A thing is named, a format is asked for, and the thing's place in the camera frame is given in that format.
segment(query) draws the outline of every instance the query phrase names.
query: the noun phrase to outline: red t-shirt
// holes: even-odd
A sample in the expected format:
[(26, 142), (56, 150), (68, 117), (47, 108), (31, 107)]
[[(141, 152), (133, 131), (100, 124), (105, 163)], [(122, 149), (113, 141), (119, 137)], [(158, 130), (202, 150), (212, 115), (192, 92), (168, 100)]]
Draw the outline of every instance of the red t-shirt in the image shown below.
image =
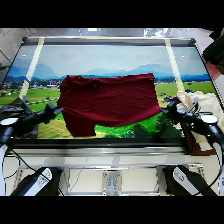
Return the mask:
[(160, 112), (152, 73), (116, 78), (67, 76), (58, 106), (74, 137), (95, 136), (96, 124), (122, 126)]

